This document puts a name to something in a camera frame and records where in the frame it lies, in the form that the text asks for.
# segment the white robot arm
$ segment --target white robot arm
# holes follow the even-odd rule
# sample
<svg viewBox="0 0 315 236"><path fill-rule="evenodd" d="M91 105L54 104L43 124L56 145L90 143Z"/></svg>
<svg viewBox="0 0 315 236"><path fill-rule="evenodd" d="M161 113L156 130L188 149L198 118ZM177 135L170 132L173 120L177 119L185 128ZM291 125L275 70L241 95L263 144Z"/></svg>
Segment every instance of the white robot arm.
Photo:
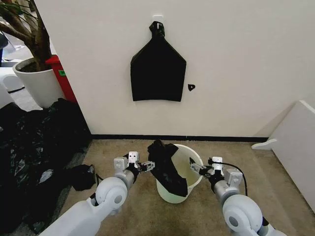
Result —
<svg viewBox="0 0 315 236"><path fill-rule="evenodd" d="M208 162L210 166L200 166L190 159L190 168L211 183L211 189L222 207L225 222L232 235L286 236L268 223L257 203L248 196L240 194L239 185L243 177L240 170L223 171L221 157L213 157Z"/></svg>
<svg viewBox="0 0 315 236"><path fill-rule="evenodd" d="M138 163L137 152L129 154L136 158L129 161L123 157L114 159L115 176L104 179L92 196L72 206L40 236L94 236L108 215L120 211L138 173L155 167L153 162ZM214 157L210 168L196 163L191 163L190 168L210 181L232 235L286 236L263 218L259 206L251 198L240 194L238 186L243 174L237 169L227 169L223 176L220 162L222 158Z"/></svg>

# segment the black baseboard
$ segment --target black baseboard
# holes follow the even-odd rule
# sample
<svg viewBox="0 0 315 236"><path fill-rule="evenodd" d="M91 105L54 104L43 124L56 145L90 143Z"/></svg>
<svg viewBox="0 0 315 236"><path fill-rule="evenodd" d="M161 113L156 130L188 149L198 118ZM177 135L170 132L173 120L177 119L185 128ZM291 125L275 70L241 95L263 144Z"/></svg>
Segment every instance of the black baseboard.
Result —
<svg viewBox="0 0 315 236"><path fill-rule="evenodd" d="M176 136L176 135L130 135L130 134L93 134L93 139L149 139L176 141L219 141L263 143L267 137L220 137L220 136Z"/></svg>

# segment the black cloth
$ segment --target black cloth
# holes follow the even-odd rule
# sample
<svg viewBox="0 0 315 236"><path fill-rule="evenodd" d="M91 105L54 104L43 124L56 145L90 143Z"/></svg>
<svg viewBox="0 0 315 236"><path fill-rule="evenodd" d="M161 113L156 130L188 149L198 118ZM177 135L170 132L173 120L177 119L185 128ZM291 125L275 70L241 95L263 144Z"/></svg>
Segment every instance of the black cloth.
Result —
<svg viewBox="0 0 315 236"><path fill-rule="evenodd" d="M165 40L164 26L154 21L152 39L131 60L132 97L139 100L182 100L186 61Z"/></svg>
<svg viewBox="0 0 315 236"><path fill-rule="evenodd" d="M0 109L0 234L22 220L36 233L47 226L65 186L63 170L90 140L79 106L64 99L40 111L14 103ZM48 169L55 174L40 183Z"/></svg>
<svg viewBox="0 0 315 236"><path fill-rule="evenodd" d="M174 144L165 145L161 140L155 140L148 146L148 160L155 162L151 173L163 187L172 194L185 197L188 194L187 181L177 173L172 162L172 156L177 150Z"/></svg>
<svg viewBox="0 0 315 236"><path fill-rule="evenodd" d="M69 183L76 191L90 189L95 184L93 165L79 165L67 171Z"/></svg>

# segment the floor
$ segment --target floor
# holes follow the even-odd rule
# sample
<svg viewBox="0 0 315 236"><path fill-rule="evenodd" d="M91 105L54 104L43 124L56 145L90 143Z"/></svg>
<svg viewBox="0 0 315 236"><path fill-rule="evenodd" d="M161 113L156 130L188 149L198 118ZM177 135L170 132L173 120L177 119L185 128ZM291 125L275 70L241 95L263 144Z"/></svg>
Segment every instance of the floor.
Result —
<svg viewBox="0 0 315 236"><path fill-rule="evenodd" d="M41 110L26 88L10 94L14 102L23 110L29 112L32 110Z"/></svg>
<svg viewBox="0 0 315 236"><path fill-rule="evenodd" d="M147 160L147 146L152 140L94 140L84 160L94 164L101 177L114 173L113 159L130 150L140 152ZM249 196L258 203L266 219L288 236L315 235L315 215L271 151L252 150L251 143L165 141L194 149L206 163L208 157L221 156L225 162L238 165L246 175ZM61 213L95 192L76 192L71 188ZM98 236L199 236L230 235L221 209L203 179L181 204L165 202L156 189L150 173L141 174L128 193L122 212L103 221Z"/></svg>

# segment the black fabric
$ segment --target black fabric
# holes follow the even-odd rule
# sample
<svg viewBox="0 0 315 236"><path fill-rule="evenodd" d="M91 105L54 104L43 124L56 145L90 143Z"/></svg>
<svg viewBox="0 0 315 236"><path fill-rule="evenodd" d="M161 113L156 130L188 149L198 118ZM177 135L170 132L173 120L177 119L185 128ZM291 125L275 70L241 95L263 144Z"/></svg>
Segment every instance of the black fabric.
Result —
<svg viewBox="0 0 315 236"><path fill-rule="evenodd" d="M95 184L93 165L79 165L68 170L69 183L76 191L90 189Z"/></svg>
<svg viewBox="0 0 315 236"><path fill-rule="evenodd" d="M134 101L182 99L186 61L165 40L164 26L154 21L152 39L131 60L131 88Z"/></svg>
<svg viewBox="0 0 315 236"><path fill-rule="evenodd" d="M5 48L8 45L8 43L9 42L7 38L2 33L0 33L0 49Z"/></svg>
<svg viewBox="0 0 315 236"><path fill-rule="evenodd" d="M165 145L161 140L155 140L148 146L148 160L155 162L151 173L163 187L172 194L185 197L188 194L187 181L177 173L172 162L172 156L177 150L178 147L173 144Z"/></svg>
<svg viewBox="0 0 315 236"><path fill-rule="evenodd" d="M0 221L0 232L11 232L21 220L36 233L47 226L65 186L61 173L90 140L79 106L64 99L38 111L14 103L0 109L0 209L10 222ZM40 183L48 169L58 175Z"/></svg>

